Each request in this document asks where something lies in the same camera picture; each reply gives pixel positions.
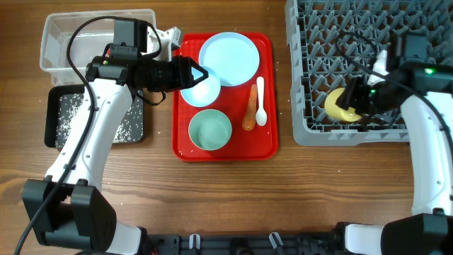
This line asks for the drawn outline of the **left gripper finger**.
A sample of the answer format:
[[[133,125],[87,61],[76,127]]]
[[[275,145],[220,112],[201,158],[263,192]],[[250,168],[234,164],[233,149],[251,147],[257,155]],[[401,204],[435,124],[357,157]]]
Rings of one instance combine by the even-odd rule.
[[[197,72],[193,74],[192,87],[198,85],[200,82],[206,80],[209,77],[208,73]]]
[[[184,60],[190,71],[192,70],[192,68],[195,68],[203,75],[208,75],[208,71],[201,67],[192,57],[184,57]]]

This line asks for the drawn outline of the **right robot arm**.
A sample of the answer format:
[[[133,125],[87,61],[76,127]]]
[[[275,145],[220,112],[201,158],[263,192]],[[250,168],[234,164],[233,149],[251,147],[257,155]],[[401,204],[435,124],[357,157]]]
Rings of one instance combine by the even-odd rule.
[[[400,112],[413,166],[411,215],[382,226],[340,222],[332,249],[345,254],[451,254],[452,67],[431,61],[428,39],[420,33],[394,35],[385,50],[374,54],[364,76],[332,91],[325,109],[347,122]]]

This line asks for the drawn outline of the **white rice pile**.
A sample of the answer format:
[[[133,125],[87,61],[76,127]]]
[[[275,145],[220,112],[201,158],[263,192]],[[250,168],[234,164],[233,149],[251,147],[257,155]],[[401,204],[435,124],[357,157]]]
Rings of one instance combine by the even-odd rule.
[[[63,95],[59,99],[55,147],[63,148],[73,118],[81,107],[84,96],[80,93]],[[114,136],[114,144],[141,142],[144,138],[144,102],[136,97],[130,109],[124,115]]]

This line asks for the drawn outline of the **green bowl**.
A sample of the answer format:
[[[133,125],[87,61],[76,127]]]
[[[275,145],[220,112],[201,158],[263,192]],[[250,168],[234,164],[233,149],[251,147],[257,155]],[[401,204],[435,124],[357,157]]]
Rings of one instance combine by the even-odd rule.
[[[229,142],[232,124],[220,110],[202,110],[190,120],[188,134],[196,147],[205,151],[215,151]]]

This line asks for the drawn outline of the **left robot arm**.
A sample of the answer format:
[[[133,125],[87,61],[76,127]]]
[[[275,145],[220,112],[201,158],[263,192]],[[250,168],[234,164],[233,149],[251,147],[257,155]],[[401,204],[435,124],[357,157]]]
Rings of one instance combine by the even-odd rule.
[[[101,194],[103,171],[114,136],[139,90],[167,94],[208,77],[190,57],[159,59],[149,52],[148,21],[117,17],[114,39],[79,74],[84,103],[54,164],[41,180],[28,180],[22,199],[33,233],[45,246],[92,254],[153,254],[147,231],[121,223]],[[193,71],[200,72],[200,78]]]

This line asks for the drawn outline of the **yellow cup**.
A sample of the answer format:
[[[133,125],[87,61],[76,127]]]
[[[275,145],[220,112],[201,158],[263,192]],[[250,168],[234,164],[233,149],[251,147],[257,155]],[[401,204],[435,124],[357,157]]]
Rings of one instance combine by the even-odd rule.
[[[353,123],[360,120],[362,117],[355,112],[354,108],[349,107],[349,109],[344,110],[336,103],[344,91],[345,88],[339,88],[330,92],[324,102],[324,109],[326,114],[331,118]]]

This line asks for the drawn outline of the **orange carrot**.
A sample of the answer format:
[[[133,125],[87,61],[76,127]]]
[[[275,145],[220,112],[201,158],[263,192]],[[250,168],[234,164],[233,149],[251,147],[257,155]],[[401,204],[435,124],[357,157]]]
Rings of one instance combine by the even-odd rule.
[[[251,131],[255,127],[257,98],[258,98],[258,87],[256,84],[253,84],[251,86],[246,113],[242,121],[242,128],[245,131]]]

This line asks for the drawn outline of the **light blue bowl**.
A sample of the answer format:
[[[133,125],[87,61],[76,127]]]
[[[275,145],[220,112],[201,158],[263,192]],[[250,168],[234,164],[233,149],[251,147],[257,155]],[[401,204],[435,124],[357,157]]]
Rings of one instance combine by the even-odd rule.
[[[208,77],[196,86],[180,91],[186,103],[198,108],[206,107],[215,102],[221,90],[220,78],[215,71],[203,65],[202,68],[208,72]]]

